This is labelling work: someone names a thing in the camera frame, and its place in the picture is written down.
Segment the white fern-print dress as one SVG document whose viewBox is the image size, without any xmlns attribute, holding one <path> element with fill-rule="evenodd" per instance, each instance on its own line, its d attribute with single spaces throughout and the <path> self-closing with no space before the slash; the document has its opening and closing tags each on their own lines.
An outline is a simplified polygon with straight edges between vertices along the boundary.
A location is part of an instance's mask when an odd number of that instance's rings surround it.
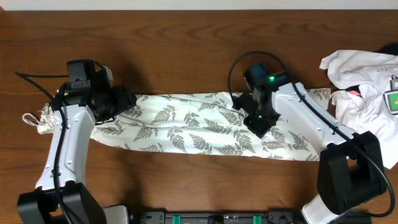
<svg viewBox="0 0 398 224">
<path fill-rule="evenodd" d="M 139 95 L 137 105 L 113 122 L 95 126 L 91 138 L 121 149 L 317 161 L 307 135 L 282 115 L 264 137 L 244 125 L 228 92 Z"/>
</svg>

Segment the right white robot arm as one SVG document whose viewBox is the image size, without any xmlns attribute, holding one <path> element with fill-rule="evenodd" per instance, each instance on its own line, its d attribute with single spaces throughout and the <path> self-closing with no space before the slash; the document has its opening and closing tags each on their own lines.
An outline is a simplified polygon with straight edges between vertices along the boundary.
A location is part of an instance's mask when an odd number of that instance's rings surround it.
<svg viewBox="0 0 398 224">
<path fill-rule="evenodd" d="M 315 148 L 317 195 L 301 211 L 298 223 L 370 223 L 376 217 L 356 209 L 385 191 L 393 193 L 384 173 L 381 147 L 370 132 L 358 134 L 318 106 L 297 82 L 254 82 L 250 94 L 232 96 L 234 108 L 248 115 L 244 124 L 263 137 L 283 116 L 300 128 Z"/>
</svg>

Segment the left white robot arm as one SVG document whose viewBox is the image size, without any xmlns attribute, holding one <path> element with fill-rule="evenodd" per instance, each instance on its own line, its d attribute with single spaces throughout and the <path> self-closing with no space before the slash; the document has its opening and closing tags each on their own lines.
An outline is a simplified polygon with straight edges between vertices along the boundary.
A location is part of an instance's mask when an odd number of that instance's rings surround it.
<svg viewBox="0 0 398 224">
<path fill-rule="evenodd" d="M 96 123 L 134 107 L 125 86 L 72 88 L 52 100 L 54 130 L 49 155 L 34 191 L 20 194 L 23 223 L 129 223 L 127 207 L 102 208 L 85 185 L 86 160 Z"/>
</svg>

